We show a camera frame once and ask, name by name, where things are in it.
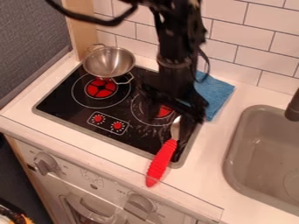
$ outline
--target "wire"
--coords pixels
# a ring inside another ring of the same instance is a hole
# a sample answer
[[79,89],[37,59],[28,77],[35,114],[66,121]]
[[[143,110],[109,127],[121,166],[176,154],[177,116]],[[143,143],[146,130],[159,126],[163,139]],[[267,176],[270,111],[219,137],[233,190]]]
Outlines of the wire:
[[62,13],[66,17],[73,18],[79,21],[84,21],[90,24],[97,24],[97,25],[105,25],[105,26],[116,26],[119,25],[125,18],[131,15],[136,9],[138,8],[137,4],[132,4],[132,7],[122,13],[119,17],[115,17],[111,20],[103,20],[97,17],[92,17],[84,14],[80,14],[71,10],[67,10],[63,6],[55,3],[53,0],[45,0],[48,4],[50,4],[53,9]]

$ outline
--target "sink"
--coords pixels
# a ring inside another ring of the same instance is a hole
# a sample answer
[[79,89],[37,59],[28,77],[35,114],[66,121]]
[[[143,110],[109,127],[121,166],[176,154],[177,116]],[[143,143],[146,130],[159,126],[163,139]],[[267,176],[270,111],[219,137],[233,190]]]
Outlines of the sink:
[[224,161],[237,192],[299,216],[299,122],[265,105],[244,110]]

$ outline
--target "metal bowl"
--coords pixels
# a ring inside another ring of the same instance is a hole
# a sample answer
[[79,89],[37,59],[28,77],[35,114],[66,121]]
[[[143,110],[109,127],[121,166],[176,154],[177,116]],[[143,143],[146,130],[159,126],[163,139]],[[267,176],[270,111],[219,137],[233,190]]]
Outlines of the metal bowl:
[[133,53],[112,46],[104,46],[88,54],[84,69],[97,77],[113,78],[128,73],[135,65]]

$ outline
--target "red burner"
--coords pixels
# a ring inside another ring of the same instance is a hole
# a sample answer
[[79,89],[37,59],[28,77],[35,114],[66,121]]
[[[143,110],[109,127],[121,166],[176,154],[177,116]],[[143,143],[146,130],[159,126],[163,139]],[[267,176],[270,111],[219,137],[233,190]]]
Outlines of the red burner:
[[100,123],[100,122],[103,120],[103,116],[102,116],[102,115],[96,115],[96,116],[94,117],[94,120],[95,120],[96,122]]
[[171,112],[172,112],[171,108],[168,108],[168,107],[162,105],[160,107],[159,113],[158,113],[158,115],[156,117],[157,118],[164,118],[164,117],[168,116]]
[[119,130],[119,129],[122,128],[122,123],[121,122],[115,122],[113,124],[113,127],[114,127],[115,130]]
[[107,98],[115,93],[116,84],[111,80],[93,80],[87,85],[87,93],[95,98]]

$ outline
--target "red spoon handle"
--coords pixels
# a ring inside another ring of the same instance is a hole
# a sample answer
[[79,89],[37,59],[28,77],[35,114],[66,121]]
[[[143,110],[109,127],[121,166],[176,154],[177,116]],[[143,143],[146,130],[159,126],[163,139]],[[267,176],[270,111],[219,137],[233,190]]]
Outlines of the red spoon handle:
[[174,139],[170,139],[164,143],[160,151],[156,154],[154,160],[150,163],[146,177],[147,187],[155,185],[163,176],[176,148],[177,141]]

